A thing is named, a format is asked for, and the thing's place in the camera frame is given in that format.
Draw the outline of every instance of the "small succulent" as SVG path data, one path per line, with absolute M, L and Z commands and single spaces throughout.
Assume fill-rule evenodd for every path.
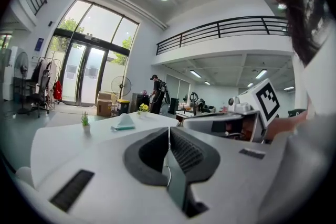
M 84 113 L 82 113 L 82 124 L 83 126 L 89 126 L 89 115 L 88 113 L 86 113 L 86 111 L 84 111 Z

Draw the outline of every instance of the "glass door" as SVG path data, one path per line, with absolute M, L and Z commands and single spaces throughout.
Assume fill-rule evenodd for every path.
M 65 104 L 95 105 L 104 69 L 103 59 L 107 53 L 105 49 L 84 42 L 71 42 L 62 84 L 62 101 Z
M 85 68 L 83 70 L 82 82 L 79 88 L 81 106 L 92 106 L 96 103 L 96 92 L 101 64 L 106 53 L 103 49 L 89 48 Z
M 62 101 L 65 104 L 78 105 L 77 85 L 79 85 L 82 75 L 82 63 L 87 46 L 77 42 L 72 42 L 70 46 L 70 54 L 64 69 Z

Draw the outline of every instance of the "trash can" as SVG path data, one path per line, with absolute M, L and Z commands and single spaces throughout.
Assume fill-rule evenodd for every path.
M 130 106 L 130 101 L 128 100 L 124 100 L 124 99 L 118 99 L 117 100 L 117 112 L 118 112 L 118 116 L 120 116 L 123 113 L 128 113 L 128 108 Z

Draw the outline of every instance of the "white desk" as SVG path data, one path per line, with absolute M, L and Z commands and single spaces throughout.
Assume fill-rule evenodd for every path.
M 129 115 L 135 123 L 135 129 L 112 131 L 111 125 L 119 120 L 118 117 L 91 123 L 90 135 L 85 135 L 81 124 L 38 129 L 30 154 L 35 188 L 38 188 L 49 173 L 93 145 L 153 128 L 178 124 L 178 120 L 152 113 L 148 113 L 143 119 L 140 119 L 136 112 Z

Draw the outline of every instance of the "office chair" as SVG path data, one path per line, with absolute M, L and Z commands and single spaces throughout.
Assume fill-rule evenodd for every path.
M 36 104 L 36 106 L 32 107 L 31 111 L 37 110 L 38 118 L 40 117 L 40 110 L 45 110 L 47 111 L 47 114 L 49 114 L 49 109 L 46 108 L 47 105 L 46 105 L 46 93 L 45 93 L 47 86 L 49 84 L 49 80 L 50 77 L 47 76 L 47 74 L 43 74 L 43 76 L 41 77 L 41 83 L 38 89 L 38 93 L 34 93 L 33 95 L 31 95 L 32 101 Z

